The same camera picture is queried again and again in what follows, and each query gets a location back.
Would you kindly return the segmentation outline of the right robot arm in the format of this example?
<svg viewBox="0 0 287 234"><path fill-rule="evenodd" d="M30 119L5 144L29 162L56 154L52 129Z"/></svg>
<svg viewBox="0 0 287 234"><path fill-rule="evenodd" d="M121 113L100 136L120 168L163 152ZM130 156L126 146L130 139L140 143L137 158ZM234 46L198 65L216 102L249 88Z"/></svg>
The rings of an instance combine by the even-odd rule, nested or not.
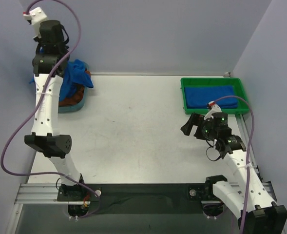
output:
<svg viewBox="0 0 287 234"><path fill-rule="evenodd" d="M249 162L249 152L242 139L228 126L228 114L213 113L210 117L191 114L181 127L188 136L197 127L194 137L212 142L218 159L230 168L240 191L236 191L224 176L207 177L208 194L221 200L238 220L242 234L280 234L287 220L284 205L278 205L268 193Z"/></svg>

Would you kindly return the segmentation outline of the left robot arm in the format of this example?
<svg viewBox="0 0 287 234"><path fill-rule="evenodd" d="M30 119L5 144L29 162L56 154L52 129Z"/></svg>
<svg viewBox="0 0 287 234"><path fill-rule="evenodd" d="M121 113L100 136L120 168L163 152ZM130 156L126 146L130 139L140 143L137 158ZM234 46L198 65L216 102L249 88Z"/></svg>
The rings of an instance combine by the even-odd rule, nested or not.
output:
<svg viewBox="0 0 287 234"><path fill-rule="evenodd" d="M72 138L60 134L58 127L59 94L67 67L68 46L64 39L63 26L58 20L39 24L40 37L33 58L33 73L36 86L36 112L30 135L24 142L42 153L61 174L63 187L76 186L82 181L70 156Z"/></svg>

